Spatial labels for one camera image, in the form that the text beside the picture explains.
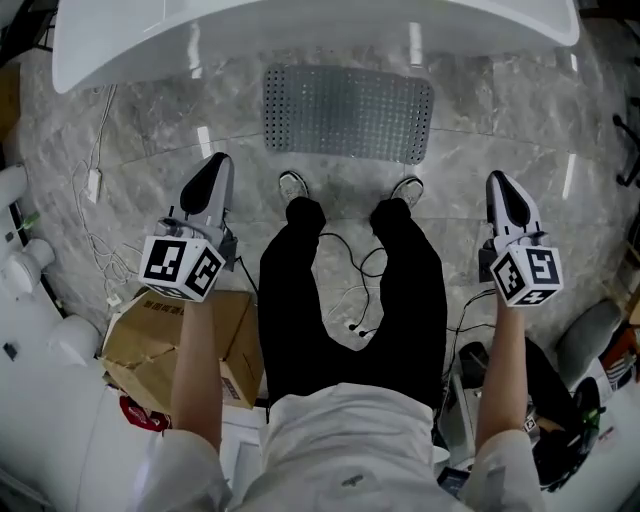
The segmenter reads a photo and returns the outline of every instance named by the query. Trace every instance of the marble floor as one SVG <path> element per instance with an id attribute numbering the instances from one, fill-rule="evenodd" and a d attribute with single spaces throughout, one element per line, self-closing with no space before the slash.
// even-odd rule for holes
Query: marble floor
<path id="1" fill-rule="evenodd" d="M 442 258 L 449 325 L 455 326 L 464 303 L 487 287 L 478 284 L 476 262 L 490 232 L 484 183 L 501 169 L 537 200 L 544 227 L 561 251 L 566 289 L 527 313 L 530 334 L 548 347 L 604 296 L 602 280 L 615 271 L 637 211 L 637 188 L 623 189 L 614 181 L 635 154 L 611 123 L 614 112 L 630 122 L 638 115 L 627 107 L 627 97 L 640 93 L 636 55 L 640 47 L 624 28 L 595 20 L 585 24 L 576 47 L 545 53 L 426 54 L 423 67 L 415 68 L 409 65 L 408 45 L 301 48 L 211 63 L 196 79 L 183 75 L 121 84 L 104 126 L 101 198 L 97 205 L 82 201 L 87 226 L 135 271 L 139 255 L 122 244 L 142 248 L 157 218 L 167 214 L 170 192 L 183 173 L 203 155 L 222 150 L 236 168 L 229 225 L 257 280 L 262 251 L 284 224 L 277 189 L 281 171 L 294 168 L 305 176 L 329 219 L 326 229 L 343 235 L 358 261 L 379 245 L 367 224 L 376 202 L 403 176 L 415 174 L 426 190 L 414 218 Z M 9 162 L 23 161 L 28 169 L 30 190 L 20 206 L 25 214 L 42 215 L 32 235 L 56 251 L 47 278 L 65 309 L 104 331 L 112 311 L 76 212 L 71 179 L 78 161 L 89 157 L 108 88 L 58 95 L 49 55 L 29 52 L 20 61 L 22 117 L 5 147 Z M 427 78 L 436 100 L 426 158 L 411 167 L 269 153 L 261 134 L 261 77 L 272 62 L 339 64 Z M 83 173 L 75 179 L 81 188 Z M 384 267 L 384 255 L 377 256 L 370 271 Z M 345 295 L 360 278 L 335 239 L 321 240 L 314 272 L 323 312 L 331 312 L 329 333 L 340 343 L 362 346 L 344 323 L 360 315 L 364 291 Z M 369 284 L 378 285 L 374 279 Z M 249 289 L 240 268 L 225 274 L 220 286 Z M 133 278 L 115 290 L 128 299 L 138 287 Z M 370 329 L 382 316 L 379 290 L 372 289 L 372 295 L 363 323 Z M 475 302 L 464 326 L 492 323 L 494 307 L 492 298 Z M 491 329 L 480 328 L 459 343 L 487 341 L 491 335 Z"/>

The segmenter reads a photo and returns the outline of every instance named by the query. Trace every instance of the cardboard box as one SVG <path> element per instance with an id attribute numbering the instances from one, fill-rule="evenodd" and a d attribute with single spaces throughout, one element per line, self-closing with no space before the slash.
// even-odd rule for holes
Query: cardboard box
<path id="1" fill-rule="evenodd" d="M 20 65 L 0 69 L 0 141 L 20 119 Z"/>
<path id="2" fill-rule="evenodd" d="M 214 291 L 216 349 L 224 403 L 251 408 L 264 370 L 251 295 Z M 171 414 L 171 385 L 184 301 L 149 291 L 111 321 L 101 359 L 109 375 L 142 407 Z"/>

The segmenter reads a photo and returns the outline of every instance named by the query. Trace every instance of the white sneaker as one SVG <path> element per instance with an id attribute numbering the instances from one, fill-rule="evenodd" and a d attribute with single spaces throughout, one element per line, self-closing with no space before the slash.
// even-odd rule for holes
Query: white sneaker
<path id="1" fill-rule="evenodd" d="M 280 195 L 288 205 L 296 197 L 309 197 L 309 189 L 297 172 L 285 171 L 280 175 Z"/>
<path id="2" fill-rule="evenodd" d="M 415 176 L 409 176 L 396 185 L 391 194 L 391 199 L 402 199 L 409 209 L 413 208 L 422 197 L 424 185 Z"/>

